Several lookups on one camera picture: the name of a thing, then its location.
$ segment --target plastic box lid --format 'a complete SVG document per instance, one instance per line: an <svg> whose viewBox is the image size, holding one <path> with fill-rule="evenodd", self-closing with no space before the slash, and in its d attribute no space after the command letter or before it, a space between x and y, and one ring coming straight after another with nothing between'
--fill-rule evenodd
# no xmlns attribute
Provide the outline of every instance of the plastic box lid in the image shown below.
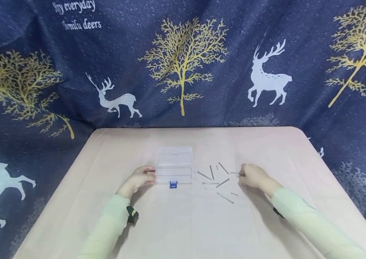
<svg viewBox="0 0 366 259"><path fill-rule="evenodd" d="M191 147L159 147L157 153L156 182L191 183L194 172Z"/></svg>

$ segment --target person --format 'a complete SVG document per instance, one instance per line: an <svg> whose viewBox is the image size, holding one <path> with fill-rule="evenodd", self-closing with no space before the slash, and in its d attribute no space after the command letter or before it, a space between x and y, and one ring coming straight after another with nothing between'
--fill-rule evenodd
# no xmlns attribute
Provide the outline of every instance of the person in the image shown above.
<svg viewBox="0 0 366 259"><path fill-rule="evenodd" d="M242 164L239 184L262 190L283 218L320 251L326 259L366 259L366 251L293 191L255 164ZM106 205L77 259L107 259L128 220L126 207L133 193L155 182L155 167L137 168Z"/></svg>

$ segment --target metal nail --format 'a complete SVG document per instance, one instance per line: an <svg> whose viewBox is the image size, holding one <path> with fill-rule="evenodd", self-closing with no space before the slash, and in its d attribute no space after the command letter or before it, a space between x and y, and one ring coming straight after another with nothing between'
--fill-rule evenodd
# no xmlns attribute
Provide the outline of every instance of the metal nail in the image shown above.
<svg viewBox="0 0 366 259"><path fill-rule="evenodd" d="M213 181L214 181L213 170L211 169L211 166L210 166L210 172L211 172L211 177L213 178Z"/></svg>
<svg viewBox="0 0 366 259"><path fill-rule="evenodd" d="M204 177L206 177L207 179L209 179L209 180L211 181L210 177L208 177L208 176L206 176L206 175L202 174L202 173L201 173L201 172L199 172L199 171L197 171L197 173L198 173L198 174L203 175Z"/></svg>
<svg viewBox="0 0 366 259"><path fill-rule="evenodd" d="M226 198L225 196L223 196L222 194L220 194L220 193L217 193L219 196L221 196L221 197L223 197L223 198L225 198L226 200L228 200L228 201L230 201L230 202L232 202L232 204L234 204L234 202L233 201L231 201L231 200L229 200L228 198Z"/></svg>
<svg viewBox="0 0 366 259"><path fill-rule="evenodd" d="M227 180L225 180L223 183L219 184L218 186L216 186L216 188L218 188L219 186L221 186L222 184L226 183L227 181L229 181L229 178L227 178Z"/></svg>
<svg viewBox="0 0 366 259"><path fill-rule="evenodd" d="M223 170L225 170L226 171L226 169L222 166L222 164L219 162L219 164L220 164L220 166L223 168Z"/></svg>

